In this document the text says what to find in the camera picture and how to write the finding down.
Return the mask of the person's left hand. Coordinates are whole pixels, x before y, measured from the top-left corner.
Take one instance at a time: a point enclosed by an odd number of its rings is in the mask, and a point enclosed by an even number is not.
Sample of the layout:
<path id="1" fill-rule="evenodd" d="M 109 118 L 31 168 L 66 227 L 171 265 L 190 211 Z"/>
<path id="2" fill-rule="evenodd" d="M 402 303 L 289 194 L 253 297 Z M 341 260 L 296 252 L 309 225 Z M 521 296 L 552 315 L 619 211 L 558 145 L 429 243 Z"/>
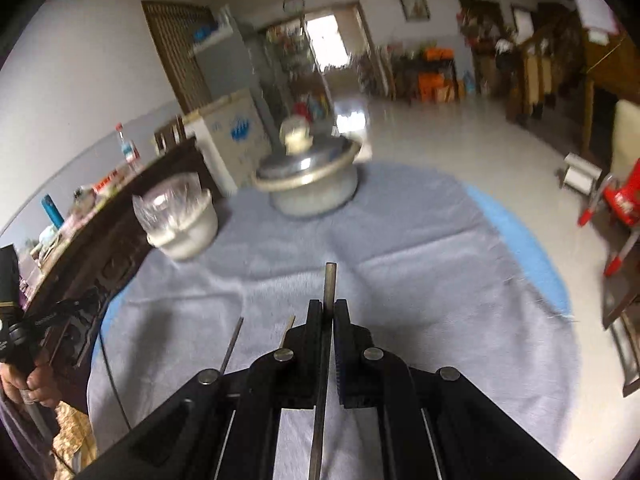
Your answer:
<path id="1" fill-rule="evenodd" d="M 28 376 L 11 364 L 2 363 L 1 385 L 3 392 L 15 405 L 24 404 L 23 391 L 26 391 L 29 400 L 46 408 L 56 408 L 62 398 L 46 349 L 42 349 L 35 358 L 35 368 Z"/>

